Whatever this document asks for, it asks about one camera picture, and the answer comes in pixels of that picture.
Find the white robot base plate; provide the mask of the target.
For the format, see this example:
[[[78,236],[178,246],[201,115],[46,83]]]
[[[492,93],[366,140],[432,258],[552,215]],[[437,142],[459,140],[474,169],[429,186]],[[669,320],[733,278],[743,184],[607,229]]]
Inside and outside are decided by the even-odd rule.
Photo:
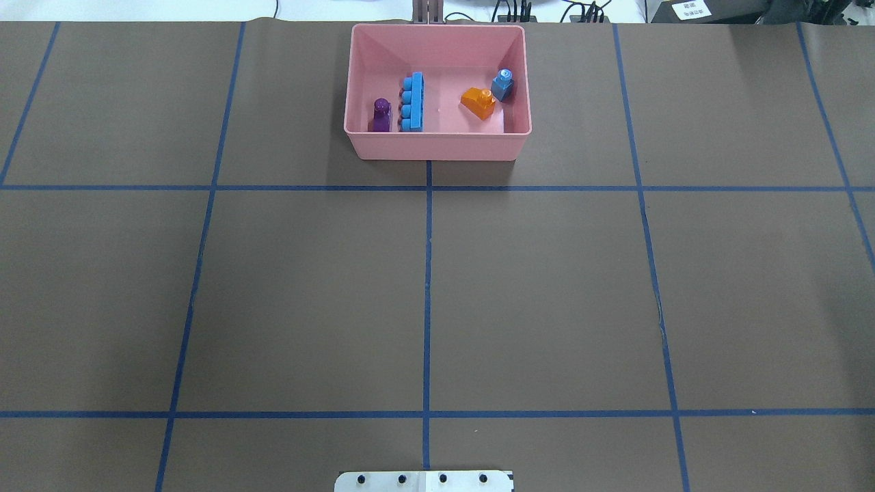
[[[341,473],[334,491],[515,491],[501,470],[360,471]]]

